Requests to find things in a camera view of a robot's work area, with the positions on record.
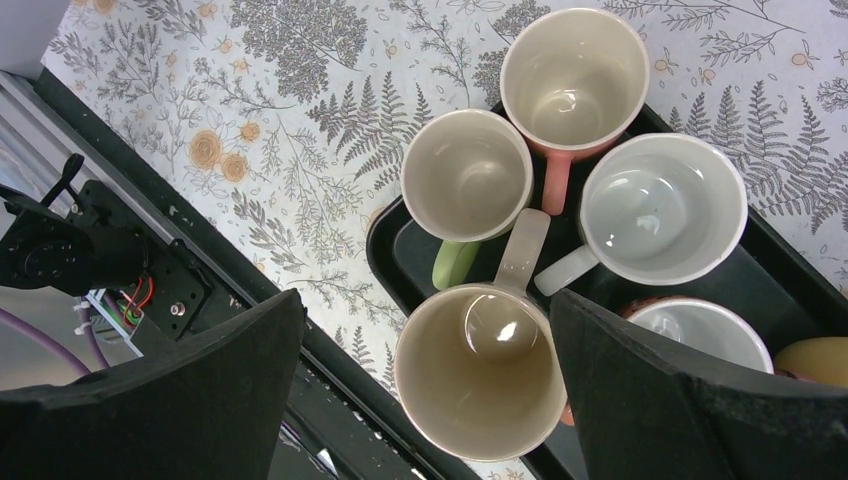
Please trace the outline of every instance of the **mug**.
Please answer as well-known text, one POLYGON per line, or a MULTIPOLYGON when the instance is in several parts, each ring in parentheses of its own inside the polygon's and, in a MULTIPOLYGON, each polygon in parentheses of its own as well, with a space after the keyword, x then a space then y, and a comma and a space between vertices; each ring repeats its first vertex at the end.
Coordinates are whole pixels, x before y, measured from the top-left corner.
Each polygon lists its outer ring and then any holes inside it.
POLYGON ((795 342, 774 357, 777 368, 796 378, 848 388, 848 337, 820 337, 795 342))
POLYGON ((549 224, 548 215, 524 210, 494 282, 436 293, 400 334, 400 404, 424 437, 454 456, 515 458, 559 423, 567 395, 551 329, 525 293, 549 224))
POLYGON ((687 135, 640 135, 589 174, 578 220, 585 244, 535 283, 550 296, 599 262, 643 285, 686 283, 733 252, 747 220, 745 185, 723 153, 687 135))
POLYGON ((645 103, 648 52, 616 15, 569 8, 518 35, 501 67, 507 116, 547 158, 542 210, 562 213, 571 164, 611 147, 645 103))
POLYGON ((628 322, 728 362, 774 373, 757 332, 739 315, 706 300, 672 297, 641 304, 628 322))
POLYGON ((480 242, 512 228, 533 193, 533 164, 521 134, 503 117, 457 110, 418 132, 400 185, 412 218, 442 239, 433 266, 439 289, 465 280, 480 242))

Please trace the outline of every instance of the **table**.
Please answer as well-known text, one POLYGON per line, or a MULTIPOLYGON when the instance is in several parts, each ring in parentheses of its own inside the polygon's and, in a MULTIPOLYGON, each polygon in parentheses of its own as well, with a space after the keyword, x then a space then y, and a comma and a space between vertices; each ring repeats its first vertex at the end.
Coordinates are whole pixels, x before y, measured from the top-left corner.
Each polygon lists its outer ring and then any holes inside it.
POLYGON ((848 293, 846 0, 73 0, 43 62, 393 391, 405 318, 364 248, 405 146, 496 103, 509 44, 571 6, 639 32, 648 104, 727 153, 750 204, 848 293))

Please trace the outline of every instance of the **red wire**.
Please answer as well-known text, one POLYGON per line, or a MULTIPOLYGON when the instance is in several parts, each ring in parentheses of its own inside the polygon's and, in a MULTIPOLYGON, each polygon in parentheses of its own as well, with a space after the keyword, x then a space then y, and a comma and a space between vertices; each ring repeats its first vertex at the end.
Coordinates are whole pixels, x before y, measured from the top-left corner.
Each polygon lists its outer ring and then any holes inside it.
POLYGON ((144 297, 144 300, 139 302, 138 306, 135 307, 136 315, 139 315, 141 313, 142 307, 147 305, 147 303, 150 302, 150 299, 153 297, 153 277, 148 277, 147 283, 149 284, 149 287, 147 289, 147 295, 144 297))
POLYGON ((133 303, 135 303, 135 297, 137 297, 138 292, 141 291, 141 285, 143 283, 144 283, 144 279, 142 277, 138 277, 138 285, 135 287, 135 292, 133 292, 132 297, 130 297, 130 300, 127 302, 127 308, 124 309, 124 313, 121 314, 121 321, 124 322, 124 325, 131 327, 131 328, 134 328, 135 325, 130 323, 130 321, 127 319, 127 312, 130 311, 130 308, 132 308, 133 303))

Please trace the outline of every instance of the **pink mug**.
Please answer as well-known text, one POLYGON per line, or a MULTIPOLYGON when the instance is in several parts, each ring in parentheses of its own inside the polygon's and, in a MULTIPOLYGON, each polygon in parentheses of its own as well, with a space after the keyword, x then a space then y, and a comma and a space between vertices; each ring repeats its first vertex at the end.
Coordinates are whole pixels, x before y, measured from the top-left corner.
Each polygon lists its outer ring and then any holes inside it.
POLYGON ((649 78, 639 34, 603 10, 552 12, 515 39, 501 67, 501 100, 547 159, 545 213, 562 213, 571 164, 612 147, 636 118, 649 78))

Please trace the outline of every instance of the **green mug handle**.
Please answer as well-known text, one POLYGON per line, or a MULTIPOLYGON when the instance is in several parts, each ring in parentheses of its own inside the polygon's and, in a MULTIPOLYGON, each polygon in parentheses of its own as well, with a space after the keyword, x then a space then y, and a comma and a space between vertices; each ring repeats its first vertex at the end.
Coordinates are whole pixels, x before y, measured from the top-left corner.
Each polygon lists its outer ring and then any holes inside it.
POLYGON ((438 290, 460 285, 474 263, 480 242, 442 241, 436 262, 433 264, 433 286, 438 290))

